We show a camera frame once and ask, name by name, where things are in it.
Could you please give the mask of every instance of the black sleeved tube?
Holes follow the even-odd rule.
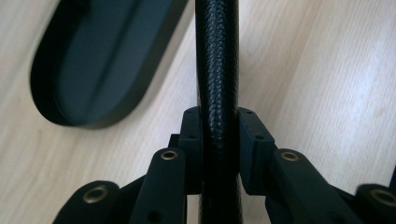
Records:
[[[240,224],[238,0],[196,0],[195,10],[198,94],[205,146],[200,222]]]

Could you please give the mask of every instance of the screw hole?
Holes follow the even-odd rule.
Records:
[[[177,157],[177,153],[175,151],[165,151],[163,154],[161,154],[161,158],[163,158],[166,161],[173,160]]]
[[[163,221],[163,214],[158,211],[151,211],[148,213],[148,221],[151,223],[160,223]]]
[[[105,185],[88,190],[83,197],[85,203],[99,203],[108,194],[108,189]]]
[[[280,156],[287,161],[297,161],[300,158],[292,152],[283,152]]]
[[[380,203],[390,207],[396,207],[396,196],[394,196],[392,193],[382,189],[372,189],[370,194]]]

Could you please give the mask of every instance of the black plastic part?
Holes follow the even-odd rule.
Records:
[[[293,223],[293,215],[286,204],[267,196],[265,208],[272,224]]]
[[[277,149],[275,139],[257,115],[239,108],[240,172],[245,191],[267,195],[264,178],[270,175],[270,163]]]
[[[184,112],[178,147],[186,154],[186,193],[200,194],[203,185],[203,139],[199,108]]]
[[[119,194],[119,187],[112,182],[91,182],[73,194],[53,223],[108,223]]]
[[[134,182],[120,189],[119,198],[115,202],[108,223],[128,223],[134,211],[134,204],[143,185],[145,177],[142,176]]]
[[[49,121],[100,128],[143,97],[187,0],[62,0],[31,72]]]
[[[276,150],[272,173],[295,223],[361,223],[303,154]]]
[[[185,164],[184,152],[178,148],[154,154],[129,223],[186,222]]]
[[[396,194],[389,188],[361,185],[356,193],[356,204],[365,223],[396,223]]]
[[[178,147],[178,138],[180,134],[172,133],[171,137],[169,138],[168,147]]]

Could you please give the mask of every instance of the table top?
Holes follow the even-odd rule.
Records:
[[[194,3],[186,7],[142,102],[101,130],[58,126],[35,108],[35,50],[58,1],[0,0],[0,222],[50,223],[79,187],[144,175],[196,106]],[[396,1],[240,1],[239,105],[279,147],[305,154],[354,193],[389,184],[396,163]],[[198,197],[189,196],[197,223]],[[242,193],[246,223],[269,222]]]

